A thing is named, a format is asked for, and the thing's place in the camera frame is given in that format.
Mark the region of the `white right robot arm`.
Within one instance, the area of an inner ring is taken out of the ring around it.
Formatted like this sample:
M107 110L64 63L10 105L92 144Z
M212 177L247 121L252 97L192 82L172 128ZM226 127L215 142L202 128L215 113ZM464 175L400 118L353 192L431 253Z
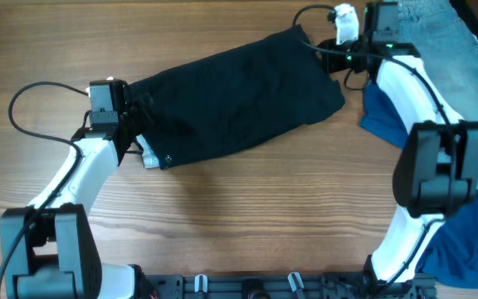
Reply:
M357 47L315 50L335 61L329 71L366 70L408 131L393 172L392 222L351 287L360 297L394 297L408 293L437 230L476 196L478 121L464 120L445 102L414 45Z

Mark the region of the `black shorts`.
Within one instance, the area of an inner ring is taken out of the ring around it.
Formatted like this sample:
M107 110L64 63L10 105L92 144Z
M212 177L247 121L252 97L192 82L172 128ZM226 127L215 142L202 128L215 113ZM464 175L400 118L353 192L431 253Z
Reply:
M246 150L340 110L340 85L307 41L291 27L131 84L152 120L143 137L160 168Z

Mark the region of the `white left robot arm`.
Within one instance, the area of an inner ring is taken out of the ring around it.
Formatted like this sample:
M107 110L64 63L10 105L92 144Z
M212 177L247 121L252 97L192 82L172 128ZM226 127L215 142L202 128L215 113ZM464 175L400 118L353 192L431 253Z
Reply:
M9 298L155 298L137 265L100 260L87 215L144 119L127 86L92 86L84 124L52 181L0 220L0 294Z

